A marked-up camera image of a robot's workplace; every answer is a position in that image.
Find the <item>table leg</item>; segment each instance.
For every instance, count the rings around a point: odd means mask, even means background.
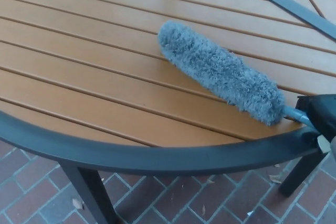
[[[287,178],[282,182],[279,191],[286,197],[289,197],[309,176],[309,174],[319,165],[327,154],[316,152],[300,159],[298,164],[290,172]]]
[[[77,167],[69,163],[60,166],[98,224],[117,224],[118,217],[97,170]]]

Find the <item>table frame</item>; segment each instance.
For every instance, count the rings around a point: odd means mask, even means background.
[[[290,196],[326,156],[318,148],[318,136],[314,129],[303,127],[257,141],[220,146],[126,146],[52,132],[0,112],[0,139],[57,161],[98,224],[118,222],[99,170],[145,176],[203,176],[303,157],[279,187],[282,194]]]

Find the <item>table edge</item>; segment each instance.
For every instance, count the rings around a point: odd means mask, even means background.
[[[148,176],[202,176],[256,169],[319,151],[309,127],[261,140],[206,147],[109,144],[53,132],[0,112],[0,140],[58,162]]]

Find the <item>blue handle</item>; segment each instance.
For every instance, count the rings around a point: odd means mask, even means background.
[[[298,121],[300,123],[303,123],[303,124],[315,129],[315,127],[312,125],[309,118],[307,117],[307,114],[305,112],[301,111],[301,110],[294,109],[290,106],[285,106],[284,114],[286,116],[289,116],[289,117],[295,119],[296,121]]]

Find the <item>red brick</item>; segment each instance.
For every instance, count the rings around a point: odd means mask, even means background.
[[[322,169],[327,172],[330,176],[336,179],[336,162],[332,155],[328,155],[327,159],[322,165]]]
[[[10,224],[7,218],[4,215],[0,215],[0,223],[1,224]]]
[[[260,169],[257,169],[256,172],[263,178],[269,180],[269,175],[278,175],[280,174],[285,167],[287,166],[288,162],[279,164],[280,167],[275,167],[274,165],[263,167]]]
[[[57,193],[57,189],[46,179],[32,188],[7,211],[14,224],[21,224]]]
[[[281,218],[287,211],[288,207],[293,203],[295,198],[301,192],[303,187],[304,187],[304,184],[301,184],[299,188],[296,189],[294,193],[290,197],[287,198],[279,192],[278,186],[275,186],[268,193],[268,195],[266,196],[266,198],[264,199],[262,203],[275,216]]]
[[[4,157],[0,161],[0,184],[27,164],[28,161],[29,159],[19,149]]]
[[[27,190],[54,169],[56,165],[55,161],[37,157],[15,175],[16,181],[24,190]]]
[[[229,173],[226,176],[230,177],[235,182],[239,183],[248,172]]]
[[[129,191],[129,188],[117,176],[107,181],[105,188],[112,204],[117,203]]]
[[[47,224],[47,222],[41,217],[40,214],[35,214],[27,223],[25,224]]]
[[[240,221],[238,221],[229,211],[221,209],[210,224],[240,224]]]
[[[294,206],[284,219],[282,224],[314,224],[314,220],[302,211],[299,207]]]
[[[62,224],[86,224],[79,215],[74,212],[72,215],[68,217]]]
[[[318,224],[332,224],[336,223],[336,207],[330,204],[325,210]]]
[[[186,209],[177,218],[177,220],[174,221],[174,224],[203,224],[203,222],[198,219],[193,212],[191,212],[189,209]]]
[[[125,180],[129,186],[133,187],[143,176],[119,174],[119,176]]]
[[[166,224],[166,222],[151,209],[136,224]]]
[[[23,194],[21,188],[15,181],[10,180],[0,188],[0,209],[6,208],[15,199]]]
[[[253,210],[269,187],[270,185],[257,174],[251,173],[239,187],[238,191],[231,196],[226,206],[240,220],[245,220],[247,213]]]
[[[211,176],[198,176],[195,177],[201,184],[208,183]]]
[[[207,184],[190,204],[191,209],[204,220],[209,220],[235,189],[235,185],[224,175],[215,176],[212,181],[214,183]]]
[[[92,216],[90,210],[86,207],[84,210],[78,211],[79,215],[82,215],[82,217],[88,222],[88,224],[96,224],[96,220]]]
[[[29,158],[30,160],[32,160],[34,157],[36,157],[36,155],[33,154],[33,153],[26,152],[26,151],[22,151],[22,152],[24,152],[24,153],[28,156],[28,158]]]
[[[111,172],[104,172],[103,170],[99,171],[99,176],[102,179],[102,181],[105,183],[111,176],[113,176],[114,173]]]
[[[200,184],[193,178],[180,177],[168,188],[155,207],[168,221],[172,221],[200,188]]]
[[[153,177],[146,177],[116,207],[117,213],[128,223],[133,223],[160,195],[163,186]]]
[[[9,152],[14,149],[14,146],[7,144],[0,140],[0,159],[6,156]]]
[[[335,190],[336,180],[320,170],[298,202],[317,217]]]
[[[49,173],[48,177],[60,190],[70,183],[70,180],[63,172],[63,169],[61,167],[54,169],[51,173]]]
[[[248,217],[246,224],[277,224],[278,221],[270,215],[267,211],[265,211],[261,207],[257,207],[257,209]]]
[[[169,186],[176,177],[156,177],[163,185]]]
[[[48,202],[48,204],[44,205],[39,212],[48,223],[60,223],[69,215],[69,213],[75,210],[72,203],[73,199],[81,201],[74,186],[70,184]]]

